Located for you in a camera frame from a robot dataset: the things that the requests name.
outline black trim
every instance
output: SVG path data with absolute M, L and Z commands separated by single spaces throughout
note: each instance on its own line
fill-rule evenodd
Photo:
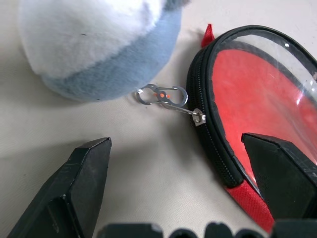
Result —
M 206 115 L 207 123 L 196 127 L 196 129 L 207 157 L 216 168 L 226 187 L 233 188 L 240 185 L 243 180 L 247 180 L 260 195 L 258 188 L 247 176 L 244 168 L 235 157 L 233 150 L 223 136 L 224 129 L 217 106 L 214 100 L 212 100 L 214 95 L 212 93 L 212 84 L 210 83 L 216 55 L 218 52 L 226 49 L 239 49 L 253 53 L 275 67 L 278 65 L 278 69 L 287 78 L 291 79 L 296 86 L 302 88 L 302 84 L 283 64 L 266 52 L 246 43 L 232 42 L 237 37 L 247 35 L 262 36 L 284 47 L 297 58 L 311 75 L 317 71 L 317 61 L 302 46 L 285 34 L 267 27 L 251 25 L 233 29 L 218 37 L 197 53 L 190 66 L 187 78 L 188 107 L 190 110 L 199 108 Z M 305 93 L 317 107 L 316 100 L 312 96 L 309 96 L 310 92 L 306 91 Z

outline plush toy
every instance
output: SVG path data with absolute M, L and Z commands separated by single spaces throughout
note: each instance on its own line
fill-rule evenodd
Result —
M 57 93 L 110 100 L 148 84 L 168 62 L 189 0 L 21 0 L 29 63 Z

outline beige surface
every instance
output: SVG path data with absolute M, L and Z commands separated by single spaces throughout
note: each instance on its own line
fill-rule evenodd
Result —
M 47 90 L 21 50 L 17 0 L 0 0 L 0 237 L 44 181 L 85 141 L 109 136 L 113 147 L 97 229 L 113 222 L 155 222 L 202 237 L 208 222 L 261 231 L 206 166 L 186 115 L 145 107 L 132 96 L 77 104 Z M 153 81 L 185 85 L 207 23 L 219 35 L 261 24 L 289 34 L 317 57 L 315 0 L 195 0 L 169 64 Z

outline carabiner clip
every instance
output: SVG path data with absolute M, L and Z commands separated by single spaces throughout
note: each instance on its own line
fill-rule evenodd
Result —
M 156 102 L 145 102 L 141 98 L 141 95 L 144 92 L 143 90 L 145 88 L 149 88 L 154 92 L 154 94 L 156 95 L 156 97 L 158 99 Z M 182 102 L 181 103 L 172 102 L 164 90 L 179 90 L 183 95 Z M 180 108 L 185 106 L 185 104 L 187 103 L 187 100 L 188 100 L 188 94 L 187 94 L 186 90 L 183 89 L 182 87 L 173 86 L 172 88 L 162 88 L 162 87 L 157 87 L 154 84 L 148 84 L 145 87 L 138 89 L 136 97 L 137 97 L 138 101 L 144 105 L 151 105 L 153 103 L 155 103 L 155 104 L 169 104 L 169 105 L 172 105 L 175 107 L 180 107 Z

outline zipper pull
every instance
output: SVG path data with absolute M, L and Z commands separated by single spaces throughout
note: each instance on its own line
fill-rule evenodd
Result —
M 143 93 L 143 89 L 145 89 L 145 88 L 149 88 L 153 92 L 155 92 L 155 95 L 157 97 L 156 102 L 143 101 L 143 99 L 141 98 L 141 94 Z M 183 94 L 183 101 L 180 104 L 173 103 L 169 99 L 169 96 L 166 94 L 166 92 L 164 90 L 179 90 Z M 193 121 L 195 123 L 195 126 L 199 126 L 199 125 L 206 123 L 206 115 L 204 115 L 203 112 L 201 110 L 199 110 L 198 108 L 194 109 L 193 111 L 182 108 L 182 106 L 184 106 L 188 100 L 188 94 L 187 94 L 186 90 L 183 89 L 182 87 L 174 86 L 172 88 L 161 88 L 161 87 L 157 87 L 156 85 L 153 85 L 153 84 L 148 84 L 147 86 L 137 90 L 136 97 L 137 97 L 138 101 L 144 105 L 159 104 L 166 109 L 175 110 L 175 111 L 178 111 L 181 113 L 189 114 L 192 116 Z

